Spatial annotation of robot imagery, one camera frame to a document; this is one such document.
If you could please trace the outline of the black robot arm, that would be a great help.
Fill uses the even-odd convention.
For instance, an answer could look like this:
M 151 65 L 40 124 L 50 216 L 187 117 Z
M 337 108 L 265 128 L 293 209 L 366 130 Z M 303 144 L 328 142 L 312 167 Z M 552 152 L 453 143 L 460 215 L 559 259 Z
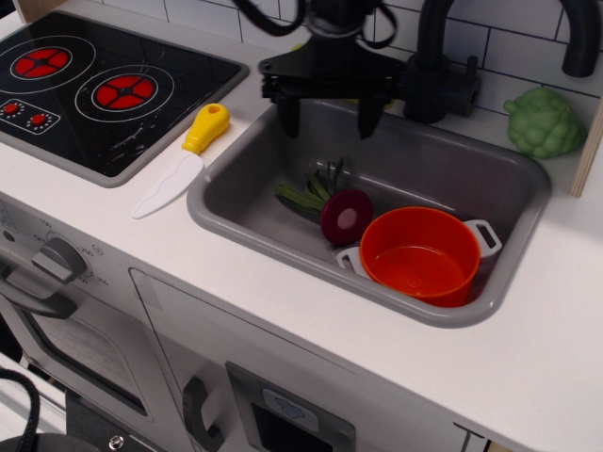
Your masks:
M 381 11 L 397 25 L 383 2 L 299 1 L 291 24 L 275 23 L 250 1 L 236 1 L 235 5 L 252 24 L 273 37 L 289 35 L 302 25 L 311 34 L 298 49 L 258 65 L 262 94 L 276 105 L 288 136 L 299 134 L 302 99 L 355 100 L 360 138 L 373 134 L 404 73 L 401 61 L 375 52 L 392 38 L 361 44 L 366 16 L 373 12 Z

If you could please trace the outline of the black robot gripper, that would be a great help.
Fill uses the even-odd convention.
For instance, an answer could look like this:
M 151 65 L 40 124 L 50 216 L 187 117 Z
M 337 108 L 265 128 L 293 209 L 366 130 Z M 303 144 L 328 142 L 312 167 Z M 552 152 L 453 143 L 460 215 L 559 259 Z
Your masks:
M 405 72 L 403 62 L 377 53 L 364 41 L 364 18 L 306 18 L 301 47 L 259 63 L 262 95 L 277 106 L 285 134 L 300 129 L 300 99 L 358 99 L 360 139 L 370 137 L 383 114 L 382 100 Z

